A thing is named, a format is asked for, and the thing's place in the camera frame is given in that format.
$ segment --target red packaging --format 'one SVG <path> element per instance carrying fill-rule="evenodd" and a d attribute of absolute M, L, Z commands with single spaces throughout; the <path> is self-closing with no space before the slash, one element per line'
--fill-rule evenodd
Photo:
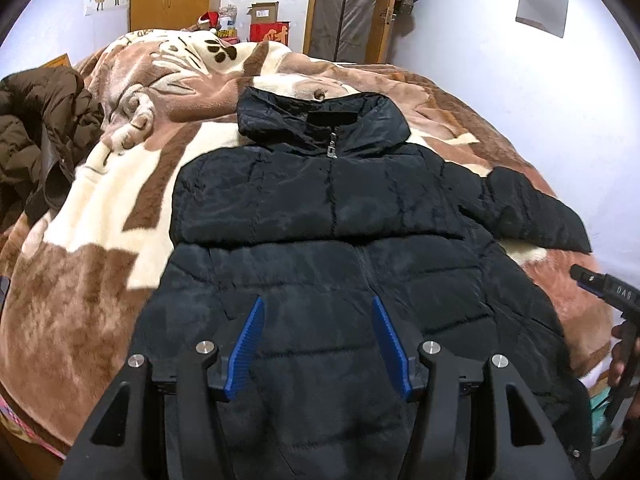
<path fill-rule="evenodd" d="M 277 41 L 289 44 L 289 22 L 254 23 L 251 26 L 249 41 Z"/>

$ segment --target bed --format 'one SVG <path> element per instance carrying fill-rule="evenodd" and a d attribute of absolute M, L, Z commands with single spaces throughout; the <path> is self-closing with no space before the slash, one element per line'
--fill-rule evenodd
<path fill-rule="evenodd" d="M 244 142 L 234 111 L 246 86 L 302 99 L 386 94 L 407 118 L 410 142 L 481 176 L 506 166 L 553 195 L 491 124 L 395 66 L 339 66 L 279 43 L 229 46 L 206 31 L 141 30 L 76 69 L 104 106 L 100 143 L 59 213 L 32 228 L 23 215 L 0 238 L 0 274 L 12 280 L 0 322 L 0 421 L 61 458 L 122 366 L 137 314 L 158 286 L 172 251 L 177 172 Z M 597 376 L 610 348 L 610 309 L 568 273 L 572 264 L 597 270 L 594 257 L 500 243 L 553 301 L 576 376 Z"/>

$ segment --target blue gripper pad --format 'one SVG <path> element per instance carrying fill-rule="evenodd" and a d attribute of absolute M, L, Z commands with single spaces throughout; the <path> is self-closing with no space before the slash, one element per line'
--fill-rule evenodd
<path fill-rule="evenodd" d="M 224 394 L 227 400 L 235 399 L 238 392 L 244 388 L 249 376 L 249 366 L 260 344 L 263 328 L 264 302 L 262 298 L 258 298 L 255 300 L 244 327 L 242 327 L 238 342 L 229 356 L 224 386 Z"/>
<path fill-rule="evenodd" d="M 402 399 L 408 400 L 413 391 L 409 382 L 409 359 L 402 348 L 402 343 L 389 319 L 385 306 L 377 296 L 373 298 L 371 323 L 389 380 Z"/>

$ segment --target pink fabric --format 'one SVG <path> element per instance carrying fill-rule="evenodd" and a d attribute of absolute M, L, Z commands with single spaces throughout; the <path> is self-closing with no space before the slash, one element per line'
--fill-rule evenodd
<path fill-rule="evenodd" d="M 42 440 L 29 426 L 27 426 L 20 418 L 14 413 L 6 401 L 0 396 L 0 413 L 7 419 L 14 423 L 18 428 L 22 430 L 22 432 L 31 439 L 34 444 L 38 446 L 42 446 L 49 452 L 52 452 L 55 456 L 60 457 L 62 460 L 66 458 L 66 456 L 60 453 L 55 447 L 51 444 L 48 444 L 44 440 Z"/>

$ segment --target jacket collar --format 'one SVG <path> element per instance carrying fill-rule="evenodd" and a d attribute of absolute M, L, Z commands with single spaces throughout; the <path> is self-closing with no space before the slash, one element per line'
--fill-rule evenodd
<path fill-rule="evenodd" d="M 380 94 L 305 101 L 252 87 L 238 100 L 238 127 L 270 150 L 306 156 L 326 155 L 332 130 L 338 157 L 379 155 L 411 134 L 396 104 Z"/>

